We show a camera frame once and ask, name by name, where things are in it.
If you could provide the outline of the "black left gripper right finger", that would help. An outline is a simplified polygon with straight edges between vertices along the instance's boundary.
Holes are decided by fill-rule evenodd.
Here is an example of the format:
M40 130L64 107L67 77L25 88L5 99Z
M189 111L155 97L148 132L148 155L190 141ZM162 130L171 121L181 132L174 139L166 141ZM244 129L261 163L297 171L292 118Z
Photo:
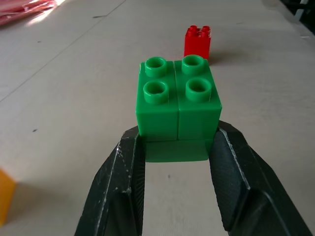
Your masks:
M313 236L273 169L231 124L219 122L209 162L228 236Z

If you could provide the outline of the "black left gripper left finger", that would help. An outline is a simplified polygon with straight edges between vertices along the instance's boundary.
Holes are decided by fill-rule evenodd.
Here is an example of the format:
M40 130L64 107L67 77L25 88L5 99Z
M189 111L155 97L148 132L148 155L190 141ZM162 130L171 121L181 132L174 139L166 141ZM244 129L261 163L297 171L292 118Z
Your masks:
M96 173L74 236L142 236L145 164L135 126L123 133Z

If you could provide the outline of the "green studded building block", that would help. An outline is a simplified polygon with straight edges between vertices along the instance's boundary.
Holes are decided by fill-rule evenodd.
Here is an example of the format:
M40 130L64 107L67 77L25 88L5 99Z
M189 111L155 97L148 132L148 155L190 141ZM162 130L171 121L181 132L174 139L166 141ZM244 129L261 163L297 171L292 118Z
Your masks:
M153 57L140 63L135 112L147 162L207 160L221 111L204 58Z

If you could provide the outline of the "yellow building block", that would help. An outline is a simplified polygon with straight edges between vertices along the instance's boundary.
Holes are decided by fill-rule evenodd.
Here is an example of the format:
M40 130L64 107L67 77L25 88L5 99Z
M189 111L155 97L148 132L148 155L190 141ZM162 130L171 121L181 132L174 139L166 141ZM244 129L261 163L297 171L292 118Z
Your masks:
M0 169L0 227L6 222L16 184L13 178Z

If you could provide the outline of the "red studded building block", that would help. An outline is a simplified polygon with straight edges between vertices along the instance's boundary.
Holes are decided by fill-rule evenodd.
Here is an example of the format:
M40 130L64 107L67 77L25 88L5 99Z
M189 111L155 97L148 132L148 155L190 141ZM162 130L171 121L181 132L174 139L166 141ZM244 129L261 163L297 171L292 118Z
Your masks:
M198 28L192 25L185 35L184 56L198 55L204 59L209 59L211 43L211 28L203 26Z

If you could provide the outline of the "red plastic packaging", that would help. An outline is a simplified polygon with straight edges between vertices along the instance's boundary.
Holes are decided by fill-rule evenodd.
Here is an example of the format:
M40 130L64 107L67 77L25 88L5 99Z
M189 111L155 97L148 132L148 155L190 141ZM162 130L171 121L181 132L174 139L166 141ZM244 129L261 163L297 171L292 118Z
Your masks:
M54 9L65 0L0 0L0 26Z

